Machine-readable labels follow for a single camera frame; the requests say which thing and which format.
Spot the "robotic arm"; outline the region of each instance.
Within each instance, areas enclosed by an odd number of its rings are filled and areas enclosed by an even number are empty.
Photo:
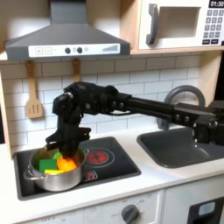
[[[149,101],[119,93],[111,86],[74,83],[66,87],[64,94],[54,100],[52,112],[58,116],[58,129],[46,139],[46,148],[51,150],[59,147],[66,157],[72,157],[79,143],[89,139],[91,129],[79,127],[84,114],[126,116],[138,113],[155,116],[170,123],[192,128],[195,142],[215,142],[224,145],[224,108]]]

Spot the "faucet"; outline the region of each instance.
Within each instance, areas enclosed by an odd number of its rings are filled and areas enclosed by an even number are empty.
[[[183,93],[183,92],[190,92],[195,94],[198,97],[199,100],[199,105],[201,107],[205,107],[206,105],[206,99],[205,96],[201,93],[201,91],[193,86],[180,86],[180,87],[176,87],[174,88],[164,99],[164,102],[166,103],[171,103],[172,99],[174,96]],[[168,130],[170,127],[169,122],[167,122],[166,120],[163,120],[161,118],[157,118],[157,126],[159,129],[161,130]]]

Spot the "pot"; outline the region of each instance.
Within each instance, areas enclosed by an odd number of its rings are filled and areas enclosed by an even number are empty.
[[[73,171],[64,172],[61,174],[46,174],[39,171],[39,160],[53,158],[56,150],[46,151],[41,149],[37,151],[30,160],[27,170],[24,172],[24,178],[50,192],[62,192],[77,186],[84,177],[83,166],[86,162],[88,150],[78,149],[74,161],[78,168]]]

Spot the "yellow toy food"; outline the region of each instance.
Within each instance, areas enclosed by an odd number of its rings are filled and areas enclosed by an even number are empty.
[[[45,173],[47,174],[60,174],[63,173],[64,171],[55,171],[55,170],[45,170]]]
[[[57,166],[58,169],[63,172],[70,172],[77,168],[77,165],[73,159],[63,157],[57,159]]]

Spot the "orange toy vegetable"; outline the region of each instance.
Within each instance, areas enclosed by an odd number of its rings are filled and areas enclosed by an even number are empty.
[[[58,169],[63,172],[70,172],[77,168],[76,163],[71,158],[58,158],[57,159]]]

